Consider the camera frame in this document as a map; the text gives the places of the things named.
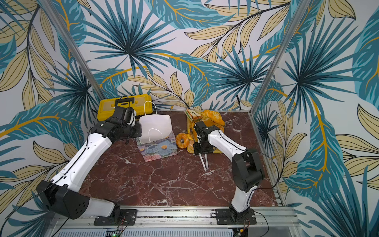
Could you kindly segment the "ring shaped twisted bread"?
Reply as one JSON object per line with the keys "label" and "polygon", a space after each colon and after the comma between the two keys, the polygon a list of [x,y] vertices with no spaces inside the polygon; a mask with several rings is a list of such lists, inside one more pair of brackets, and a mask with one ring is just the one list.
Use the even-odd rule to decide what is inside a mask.
{"label": "ring shaped twisted bread", "polygon": [[176,145],[180,149],[186,149],[188,146],[192,146],[193,143],[194,141],[190,134],[179,133],[176,135]]}

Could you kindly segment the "floral paper bag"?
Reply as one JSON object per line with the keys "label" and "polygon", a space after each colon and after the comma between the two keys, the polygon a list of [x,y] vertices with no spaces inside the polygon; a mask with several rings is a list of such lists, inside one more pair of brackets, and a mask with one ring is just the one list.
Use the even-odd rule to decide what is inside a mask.
{"label": "floral paper bag", "polygon": [[136,138],[137,147],[145,162],[160,160],[178,154],[175,135],[169,115],[150,115],[144,109],[140,117],[142,135]]}

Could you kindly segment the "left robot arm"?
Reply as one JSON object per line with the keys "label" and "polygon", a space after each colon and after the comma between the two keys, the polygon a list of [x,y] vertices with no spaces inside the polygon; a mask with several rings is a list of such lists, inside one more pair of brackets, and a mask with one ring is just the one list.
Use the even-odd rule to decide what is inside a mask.
{"label": "left robot arm", "polygon": [[90,198],[81,195],[79,191],[86,176],[113,143],[141,136],[142,129],[135,118],[136,112],[132,107],[116,106],[111,117],[99,121],[90,129],[84,145],[66,166],[50,181],[38,184],[38,195],[49,211],[72,220],[82,216],[95,216],[115,224],[123,219],[118,204]]}

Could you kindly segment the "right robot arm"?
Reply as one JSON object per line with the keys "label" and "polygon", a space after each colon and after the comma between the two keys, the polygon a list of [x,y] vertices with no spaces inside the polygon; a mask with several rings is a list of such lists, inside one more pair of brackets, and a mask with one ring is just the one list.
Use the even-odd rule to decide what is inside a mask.
{"label": "right robot arm", "polygon": [[207,155],[216,149],[231,161],[236,191],[230,209],[236,215],[246,213],[254,191],[265,178],[258,152],[234,142],[215,125],[206,126],[199,121],[195,123],[194,130],[197,136],[197,142],[193,145],[194,154],[200,156],[205,169],[208,169]]}

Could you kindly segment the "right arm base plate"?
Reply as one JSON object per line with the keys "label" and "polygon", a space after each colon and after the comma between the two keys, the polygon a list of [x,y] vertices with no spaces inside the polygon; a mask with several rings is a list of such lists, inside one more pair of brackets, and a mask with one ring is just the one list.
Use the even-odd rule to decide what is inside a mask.
{"label": "right arm base plate", "polygon": [[255,212],[250,207],[243,212],[236,212],[232,208],[218,208],[215,210],[218,225],[255,225]]}

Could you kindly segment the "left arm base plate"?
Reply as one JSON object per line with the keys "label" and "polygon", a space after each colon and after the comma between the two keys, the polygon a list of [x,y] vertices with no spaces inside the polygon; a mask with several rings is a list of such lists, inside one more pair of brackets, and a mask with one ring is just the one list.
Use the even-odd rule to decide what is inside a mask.
{"label": "left arm base plate", "polygon": [[118,209],[109,217],[96,216],[94,226],[134,226],[137,209]]}

